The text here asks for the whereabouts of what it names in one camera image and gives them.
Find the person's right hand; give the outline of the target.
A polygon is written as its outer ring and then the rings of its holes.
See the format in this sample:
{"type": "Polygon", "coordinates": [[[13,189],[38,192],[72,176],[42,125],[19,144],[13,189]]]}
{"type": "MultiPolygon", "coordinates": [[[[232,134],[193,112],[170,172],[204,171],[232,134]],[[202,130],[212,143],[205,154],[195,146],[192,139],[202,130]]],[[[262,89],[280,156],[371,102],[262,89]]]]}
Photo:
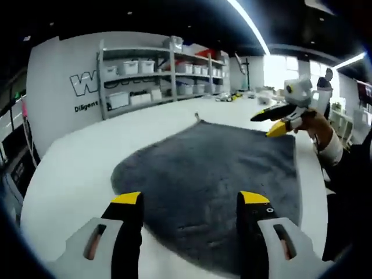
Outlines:
{"type": "Polygon", "coordinates": [[[301,115],[302,124],[294,129],[294,133],[298,131],[307,131],[317,138],[317,149],[319,151],[325,149],[331,142],[333,129],[323,114],[314,109],[308,109],[301,115]]]}

